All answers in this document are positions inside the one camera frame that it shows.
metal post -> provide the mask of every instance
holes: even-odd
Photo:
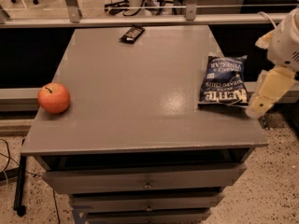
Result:
[[[196,17],[197,0],[185,0],[186,1],[186,20],[193,21]]]
[[[77,0],[65,0],[69,15],[69,20],[72,22],[79,22],[82,17],[81,11],[78,7]]]
[[[8,19],[9,19],[8,13],[2,8],[0,4],[0,24],[6,23]]]

floor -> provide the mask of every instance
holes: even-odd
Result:
[[[108,16],[104,3],[111,0],[78,0],[84,17]],[[16,19],[66,18],[64,0],[0,0],[0,4]],[[204,224],[297,224],[299,223],[299,139],[280,112],[267,116],[270,129],[264,130],[268,147],[257,148],[246,161],[248,170],[232,187],[224,190],[225,198],[212,208],[212,215]],[[7,155],[7,141],[11,157],[19,162],[21,142],[26,137],[33,117],[2,119],[0,117],[0,152]],[[0,156],[0,171],[7,158]],[[17,167],[13,161],[8,169]],[[33,159],[27,159],[27,171],[40,175],[43,169]],[[73,212],[65,195],[58,195],[39,177],[27,173],[23,193],[26,214],[19,217],[13,210],[16,178],[0,182],[1,223],[85,223],[84,217]]]

apple stem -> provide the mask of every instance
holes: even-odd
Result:
[[[48,87],[45,87],[45,89],[47,89],[50,93],[52,93],[52,91]]]

black package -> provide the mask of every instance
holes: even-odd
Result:
[[[247,56],[209,56],[206,76],[200,89],[199,105],[247,106],[249,97],[243,77],[246,59]]]
[[[143,27],[134,25],[120,38],[120,41],[133,44],[144,31],[145,29]]]

drawer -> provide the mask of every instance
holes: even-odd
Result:
[[[46,172],[43,179],[60,194],[98,193],[152,189],[226,187],[246,170],[241,164],[210,164]]]
[[[87,214],[90,224],[198,224],[206,220],[210,211],[190,209],[159,212],[130,212]]]
[[[80,213],[155,211],[162,209],[209,208],[223,198],[222,193],[196,190],[103,193],[71,197],[70,205]]]

